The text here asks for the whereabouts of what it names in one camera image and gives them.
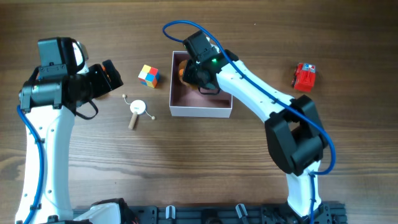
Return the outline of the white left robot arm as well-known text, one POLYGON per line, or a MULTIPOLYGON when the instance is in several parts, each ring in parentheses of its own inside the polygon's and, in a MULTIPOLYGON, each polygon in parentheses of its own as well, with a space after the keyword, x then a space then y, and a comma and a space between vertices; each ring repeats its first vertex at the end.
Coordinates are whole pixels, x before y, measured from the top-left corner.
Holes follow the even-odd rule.
POLYGON ((17 114, 25 124, 27 151, 16 223, 71 222, 68 188, 70 138, 77 111, 123 85, 112 61, 87 66, 83 44, 71 37, 41 39, 40 65, 19 92, 17 114))

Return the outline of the red toy car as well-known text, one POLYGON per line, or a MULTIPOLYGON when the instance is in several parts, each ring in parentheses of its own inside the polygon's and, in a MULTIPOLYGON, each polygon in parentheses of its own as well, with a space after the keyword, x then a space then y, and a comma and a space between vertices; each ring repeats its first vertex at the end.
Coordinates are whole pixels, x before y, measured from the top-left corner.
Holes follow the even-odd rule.
POLYGON ((316 77, 316 66, 309 63, 299 63, 294 71, 292 87, 295 90, 311 92, 316 77))

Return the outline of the blue yellow duck toy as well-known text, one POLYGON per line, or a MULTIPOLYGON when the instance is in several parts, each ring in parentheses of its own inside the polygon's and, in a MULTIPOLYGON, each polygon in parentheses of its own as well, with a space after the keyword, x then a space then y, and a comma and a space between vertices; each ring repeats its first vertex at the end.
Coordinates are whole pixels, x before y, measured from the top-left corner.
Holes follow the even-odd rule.
POLYGON ((106 71, 106 68, 105 68, 105 66, 104 66, 104 65, 102 65, 101 67, 102 67, 102 69, 103 69, 103 71, 104 71, 104 74, 106 75, 106 79, 107 79, 107 81, 109 81, 109 82, 110 82, 111 80, 110 80, 110 77, 109 77, 109 75, 108 75, 108 73, 107 73, 107 71, 106 71))

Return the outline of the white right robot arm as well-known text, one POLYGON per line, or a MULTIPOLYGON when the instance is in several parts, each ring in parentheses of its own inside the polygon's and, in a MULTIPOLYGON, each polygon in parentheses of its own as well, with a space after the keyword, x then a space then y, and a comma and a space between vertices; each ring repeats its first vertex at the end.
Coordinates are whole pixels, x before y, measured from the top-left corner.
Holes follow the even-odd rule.
POLYGON ((285 172, 287 203, 294 215, 308 222, 322 201, 318 178, 327 141, 314 102, 284 94, 255 76, 238 56, 210 44, 198 31, 183 40, 190 58, 183 66, 182 81, 207 91, 224 91, 244 103, 264 122, 268 152, 285 172))

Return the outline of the colourful two-by-two puzzle cube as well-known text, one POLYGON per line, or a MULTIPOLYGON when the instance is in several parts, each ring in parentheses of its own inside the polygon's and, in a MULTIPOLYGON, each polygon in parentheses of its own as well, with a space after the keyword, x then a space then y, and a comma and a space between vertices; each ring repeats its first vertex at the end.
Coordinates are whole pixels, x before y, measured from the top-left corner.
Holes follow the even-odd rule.
POLYGON ((157 86, 159 78, 159 70, 148 65, 144 65, 138 75, 140 83, 151 88, 155 88, 157 86))

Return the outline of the white wooden rattle drum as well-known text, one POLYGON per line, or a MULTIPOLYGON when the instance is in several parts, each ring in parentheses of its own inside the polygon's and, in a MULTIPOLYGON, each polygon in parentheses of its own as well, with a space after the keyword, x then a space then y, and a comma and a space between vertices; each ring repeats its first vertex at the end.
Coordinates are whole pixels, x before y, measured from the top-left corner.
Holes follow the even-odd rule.
POLYGON ((150 114, 147 112, 147 110, 146 110, 146 104, 145 104, 142 100, 134 100, 134 101, 132 101, 131 103, 129 103, 129 102, 127 101, 127 95, 123 94, 122 97, 123 97, 123 99, 124 99, 124 102, 125 102, 127 105, 129 105, 129 109, 130 109, 131 112, 132 112, 132 117, 131 117, 131 120, 130 120, 129 125, 128 125, 128 128, 129 128, 130 130, 133 130, 133 129, 134 129, 135 124, 136 124, 136 121, 137 121, 137 118, 138 118, 138 116, 141 115, 141 114, 144 114, 144 113, 145 113, 145 114, 148 115, 152 120, 155 120, 155 119, 156 119, 155 116, 152 116, 152 115, 150 115, 150 114))

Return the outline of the brown plush toy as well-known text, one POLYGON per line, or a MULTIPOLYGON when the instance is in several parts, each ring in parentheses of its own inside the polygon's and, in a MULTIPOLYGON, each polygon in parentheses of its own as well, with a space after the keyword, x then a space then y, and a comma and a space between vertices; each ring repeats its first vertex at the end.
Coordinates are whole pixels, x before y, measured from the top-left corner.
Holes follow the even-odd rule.
POLYGON ((178 65, 178 78, 179 78, 180 82, 183 85, 190 87, 192 90, 198 89, 198 85, 190 84, 190 83, 187 83, 187 82, 183 81, 183 73, 184 73, 185 68, 187 66, 187 62, 188 62, 188 60, 183 60, 182 62, 179 63, 179 65, 178 65))

